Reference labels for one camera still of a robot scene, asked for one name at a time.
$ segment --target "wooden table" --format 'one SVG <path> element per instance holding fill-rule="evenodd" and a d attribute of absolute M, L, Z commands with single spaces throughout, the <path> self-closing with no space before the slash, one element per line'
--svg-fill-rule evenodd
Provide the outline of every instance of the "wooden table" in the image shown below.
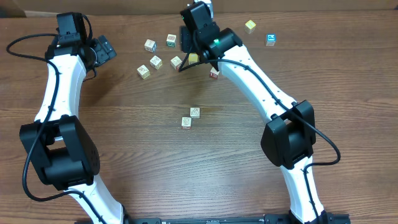
<path fill-rule="evenodd" d="M 243 26 L 257 23 L 248 35 Z M 90 17 L 118 56 L 83 85 L 80 121 L 95 142 L 101 176 L 133 217 L 241 217 L 286 213 L 283 176 L 260 147 L 257 111 L 226 77 L 212 80 L 210 66 L 177 73 L 170 59 L 184 54 L 165 46 L 178 34 L 178 15 Z M 339 146 L 341 162 L 314 170 L 329 212 L 353 223 L 398 219 L 398 13 L 397 11 L 218 14 L 220 27 L 243 39 L 259 66 L 286 93 L 315 108 L 317 127 Z M 55 32 L 55 18 L 1 19 L 0 46 L 23 35 Z M 265 47 L 267 33 L 277 35 Z M 149 65 L 157 41 L 163 67 Z M 43 56 L 51 39 L 19 43 L 14 51 Z M 142 80 L 145 64 L 151 76 Z M 47 66 L 0 51 L 0 223 L 73 223 L 88 218 L 70 197 L 38 203 L 21 187 L 26 152 L 22 124 L 33 122 L 43 100 Z M 201 108 L 192 130 L 181 130 L 189 107 Z M 320 138 L 315 161 L 331 161 Z M 35 195 L 56 193 L 33 168 Z"/>

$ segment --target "wooden block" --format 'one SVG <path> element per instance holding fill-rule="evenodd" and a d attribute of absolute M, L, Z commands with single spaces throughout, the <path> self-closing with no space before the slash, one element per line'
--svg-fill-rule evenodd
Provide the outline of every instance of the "wooden block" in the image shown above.
<path fill-rule="evenodd" d="M 142 79 L 146 79 L 150 75 L 150 72 L 145 65 L 141 65 L 139 68 L 137 68 L 137 71 Z"/>
<path fill-rule="evenodd" d="M 276 43 L 276 35 L 275 34 L 267 34 L 266 46 L 274 46 Z"/>
<path fill-rule="evenodd" d="M 220 74 L 220 72 L 217 72 L 217 70 L 213 67 L 210 70 L 210 78 L 214 78 L 214 79 L 218 79 L 218 74 Z"/>
<path fill-rule="evenodd" d="M 200 118 L 200 108 L 191 108 L 191 118 Z"/>
<path fill-rule="evenodd" d="M 162 59 L 160 59 L 158 56 L 154 56 L 150 60 L 150 65 L 152 65 L 154 68 L 159 69 L 163 65 Z"/>
<path fill-rule="evenodd" d="M 175 47 L 175 41 L 177 40 L 177 36 L 173 34 L 169 34 L 167 36 L 166 45 L 169 47 Z"/>
<path fill-rule="evenodd" d="M 175 56 L 172 60 L 171 60 L 172 66 L 174 69 L 176 69 L 177 71 L 179 70 L 182 61 L 178 56 Z"/>
<path fill-rule="evenodd" d="M 248 34 L 253 33 L 253 31 L 256 29 L 256 24 L 252 21 L 249 20 L 245 25 L 244 25 L 244 31 L 246 31 Z"/>
<path fill-rule="evenodd" d="M 196 53 L 190 53 L 188 58 L 189 64 L 199 62 L 199 56 Z"/>
<path fill-rule="evenodd" d="M 182 129 L 191 129 L 192 118 L 183 117 L 181 121 L 181 128 Z"/>
<path fill-rule="evenodd" d="M 149 52 L 155 52 L 156 42 L 154 42 L 153 40 L 147 39 L 147 42 L 145 42 L 144 47 L 145 47 L 145 50 L 147 50 Z"/>

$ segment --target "small cube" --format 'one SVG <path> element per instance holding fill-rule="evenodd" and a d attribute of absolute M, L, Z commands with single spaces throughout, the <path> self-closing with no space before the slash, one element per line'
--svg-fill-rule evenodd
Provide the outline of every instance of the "small cube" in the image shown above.
<path fill-rule="evenodd" d="M 175 41 L 177 40 L 177 36 L 173 34 L 167 35 L 166 44 L 169 47 L 175 47 Z"/>
<path fill-rule="evenodd" d="M 142 79 L 146 79 L 150 75 L 150 72 L 145 65 L 141 65 L 139 68 L 137 68 L 137 71 Z"/>
<path fill-rule="evenodd" d="M 214 79 L 218 79 L 218 74 L 220 74 L 220 72 L 217 72 L 217 70 L 213 67 L 210 70 L 210 78 L 214 78 Z"/>
<path fill-rule="evenodd" d="M 249 20 L 245 25 L 244 25 L 244 31 L 246 31 L 248 34 L 253 33 L 253 31 L 256 29 L 256 24 L 252 21 Z"/>
<path fill-rule="evenodd" d="M 274 46 L 276 42 L 276 35 L 275 34 L 267 34 L 267 43 L 266 46 Z"/>
<path fill-rule="evenodd" d="M 181 59 L 178 56 L 175 56 L 171 60 L 171 63 L 172 63 L 173 68 L 178 71 L 180 69 L 181 64 L 182 64 L 182 61 L 181 61 Z"/>
<path fill-rule="evenodd" d="M 155 55 L 150 60 L 150 65 L 152 65 L 154 68 L 156 68 L 156 70 L 158 70 L 160 68 L 160 66 L 163 65 L 162 59 L 160 59 L 158 56 Z"/>
<path fill-rule="evenodd" d="M 199 56 L 196 53 L 190 53 L 188 58 L 189 64 L 199 62 Z"/>
<path fill-rule="evenodd" d="M 147 42 L 145 42 L 144 47 L 145 47 L 145 50 L 147 50 L 149 52 L 155 52 L 156 42 L 154 42 L 153 40 L 147 39 Z"/>
<path fill-rule="evenodd" d="M 191 118 L 200 118 L 200 108 L 191 108 Z"/>
<path fill-rule="evenodd" d="M 181 128 L 182 129 L 191 129 L 192 118 L 182 118 Z"/>

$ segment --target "wooden tabletop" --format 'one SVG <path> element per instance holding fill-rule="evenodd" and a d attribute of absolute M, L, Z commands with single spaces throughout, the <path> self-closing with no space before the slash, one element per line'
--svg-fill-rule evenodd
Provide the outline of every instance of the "wooden tabletop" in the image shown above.
<path fill-rule="evenodd" d="M 257 28 L 244 33 L 252 19 Z M 314 168 L 328 212 L 349 213 L 352 223 L 398 220 L 398 13 L 397 11 L 217 14 L 270 78 L 315 109 L 316 126 L 341 150 L 341 162 Z M 94 36 L 105 35 L 118 56 L 81 90 L 80 121 L 96 144 L 101 176 L 133 217 L 247 217 L 287 213 L 289 195 L 278 167 L 264 155 L 257 111 L 226 77 L 208 77 L 210 65 L 177 73 L 170 59 L 184 54 L 165 45 L 178 34 L 178 15 L 90 17 Z M 33 122 L 43 100 L 47 66 L 4 50 L 28 34 L 55 32 L 55 18 L 0 20 L 0 223 L 73 223 L 88 218 L 70 197 L 34 202 L 21 186 L 26 152 L 22 124 Z M 276 34 L 265 47 L 267 33 Z M 146 39 L 158 44 L 144 50 Z M 13 51 L 43 56 L 50 37 L 30 39 Z M 158 55 L 164 64 L 149 64 Z M 142 80 L 137 68 L 151 75 Z M 200 107 L 192 130 L 181 117 Z M 331 161 L 321 138 L 314 160 Z M 40 197 L 55 194 L 37 178 Z"/>

